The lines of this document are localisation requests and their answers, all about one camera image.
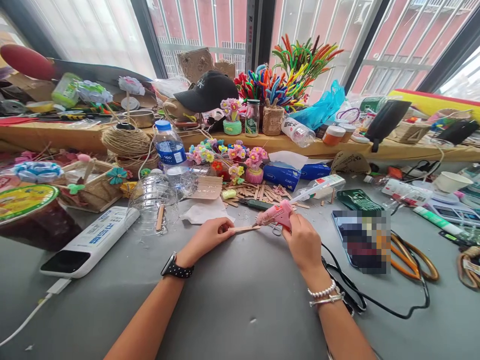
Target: glass jar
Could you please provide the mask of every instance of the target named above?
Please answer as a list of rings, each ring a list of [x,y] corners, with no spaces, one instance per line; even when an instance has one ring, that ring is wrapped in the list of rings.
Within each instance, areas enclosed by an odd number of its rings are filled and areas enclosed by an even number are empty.
[[[260,100],[246,101],[245,136],[254,138],[259,135]]]

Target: baseball cap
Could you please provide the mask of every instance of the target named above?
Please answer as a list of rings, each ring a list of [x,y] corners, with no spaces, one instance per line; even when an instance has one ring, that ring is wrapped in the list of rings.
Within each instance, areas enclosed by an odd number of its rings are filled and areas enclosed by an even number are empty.
[[[195,113],[206,113],[220,107],[220,102],[228,98],[239,98],[237,86],[222,72],[209,70],[187,91],[174,93],[173,96],[186,109]]]

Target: red balloon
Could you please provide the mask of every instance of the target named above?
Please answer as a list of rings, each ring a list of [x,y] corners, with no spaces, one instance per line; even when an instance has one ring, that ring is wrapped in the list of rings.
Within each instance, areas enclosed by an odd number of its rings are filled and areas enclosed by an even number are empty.
[[[39,80],[55,78],[55,66],[45,56],[28,47],[7,44],[0,47],[0,56],[5,62],[28,77]]]

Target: flower pot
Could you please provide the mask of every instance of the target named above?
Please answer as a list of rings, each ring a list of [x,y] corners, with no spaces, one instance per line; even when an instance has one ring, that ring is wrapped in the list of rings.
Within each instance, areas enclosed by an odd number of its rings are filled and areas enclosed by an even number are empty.
[[[239,120],[223,120],[223,132],[227,135],[238,135],[242,132],[242,123]]]
[[[245,180],[252,184],[261,184],[264,179],[264,171],[262,169],[254,170],[249,167],[245,172]]]

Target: bottle label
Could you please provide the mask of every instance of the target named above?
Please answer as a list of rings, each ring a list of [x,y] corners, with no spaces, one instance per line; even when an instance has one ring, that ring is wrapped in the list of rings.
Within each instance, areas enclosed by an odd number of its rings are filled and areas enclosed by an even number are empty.
[[[283,121],[281,124],[281,131],[287,135],[290,139],[293,138],[295,130],[297,130],[298,127],[301,127],[302,124],[299,123],[297,120],[289,117]]]
[[[245,121],[245,132],[247,134],[257,133],[257,122],[253,117],[248,117]]]
[[[155,145],[160,161],[167,165],[178,165],[187,160],[185,149],[175,141],[163,141]]]

